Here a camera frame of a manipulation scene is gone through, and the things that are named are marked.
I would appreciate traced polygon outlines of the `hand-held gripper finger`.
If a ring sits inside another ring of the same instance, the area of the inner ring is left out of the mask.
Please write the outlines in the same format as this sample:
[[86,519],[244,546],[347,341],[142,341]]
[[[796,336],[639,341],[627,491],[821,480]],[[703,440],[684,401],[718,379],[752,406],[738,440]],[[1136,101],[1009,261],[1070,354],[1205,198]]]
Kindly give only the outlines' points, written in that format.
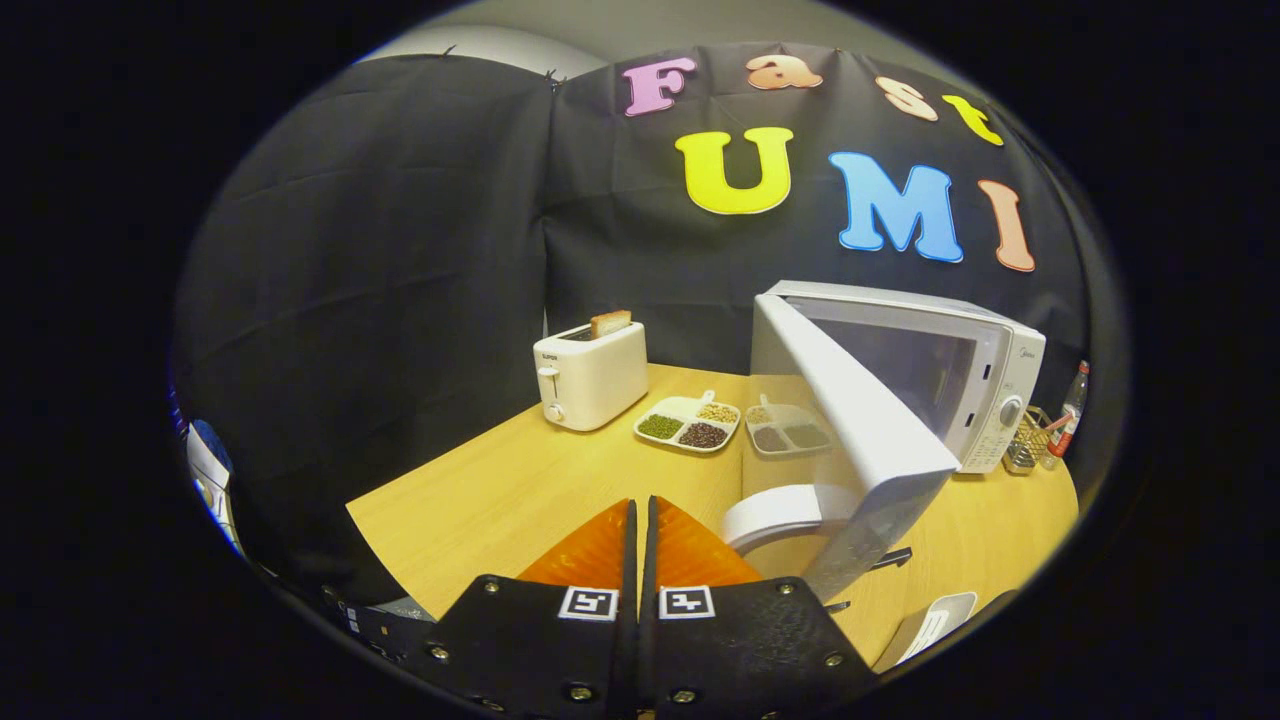
[[658,719],[828,719],[877,675],[799,577],[710,583],[695,520],[649,501],[640,601],[640,701]]
[[426,683],[489,719],[635,717],[636,503],[602,516],[605,583],[476,577],[426,634]]

